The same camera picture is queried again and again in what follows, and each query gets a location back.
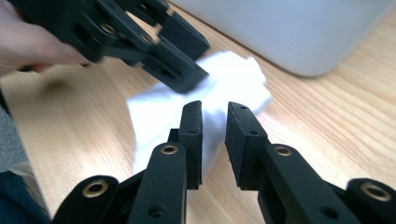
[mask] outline black joint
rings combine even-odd
[[[143,69],[178,93],[195,88],[208,73],[166,40],[160,41]]]
[[[237,186],[258,190],[258,160],[270,142],[267,133],[248,107],[232,102],[228,104],[225,145]]]
[[[96,175],[81,181],[62,202],[51,223],[107,223],[115,218],[112,215],[116,206],[112,204],[119,188],[119,181],[112,176]]]
[[[163,23],[158,37],[171,42],[193,61],[209,49],[209,43],[204,36],[176,12]]]
[[[178,130],[178,142],[186,148],[187,189],[198,189],[202,185],[202,103],[191,102],[183,106]]]
[[[379,181],[350,180],[342,200],[362,223],[396,223],[396,191]]]

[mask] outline wooden desk surface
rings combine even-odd
[[[208,52],[253,55],[273,101],[257,116],[273,143],[295,147],[325,180],[344,188],[370,177],[396,188],[396,9],[324,77],[296,77],[181,13]],[[132,175],[134,130],[125,100],[156,83],[140,68],[104,59],[90,68],[16,73],[1,87],[53,216],[92,175]],[[188,203],[188,223],[263,223],[257,193],[234,182],[225,147]]]

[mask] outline hole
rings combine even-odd
[[[94,180],[84,188],[82,195],[86,198],[95,198],[105,193],[107,189],[108,184],[105,180]]]
[[[148,215],[153,218],[162,217],[165,213],[165,206],[162,203],[156,203],[148,209]]]
[[[144,41],[146,41],[146,42],[148,42],[148,43],[151,43],[151,41],[152,41],[151,36],[149,36],[148,34],[142,34],[141,36],[142,36],[142,39],[143,39]]]
[[[102,29],[110,34],[110,35],[115,35],[117,33],[116,29],[114,29],[113,27],[111,27],[109,24],[107,23],[101,23],[100,27],[102,27]]]
[[[368,196],[381,202],[388,202],[392,199],[392,196],[386,190],[371,183],[362,184],[361,190]]]
[[[97,192],[97,191],[100,191],[102,188],[103,188],[103,185],[95,184],[95,185],[90,186],[89,191]]]
[[[274,151],[277,153],[279,156],[290,156],[291,151],[288,148],[285,147],[276,147]]]
[[[177,147],[174,146],[166,146],[161,149],[161,153],[165,155],[172,155],[177,153]]]
[[[330,207],[321,207],[319,210],[324,216],[330,219],[337,219],[339,217],[337,211]]]

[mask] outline blue jeans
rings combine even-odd
[[[0,173],[0,223],[50,223],[50,219],[27,192],[20,176]]]

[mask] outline white object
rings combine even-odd
[[[395,0],[171,0],[294,74],[331,71]]]
[[[135,132],[134,174],[146,169],[152,150],[179,128],[183,105],[202,102],[203,174],[210,167],[219,144],[224,143],[230,101],[259,112],[271,99],[265,76],[253,58],[219,52],[198,62],[210,74],[188,94],[179,94],[162,83],[128,99]]]

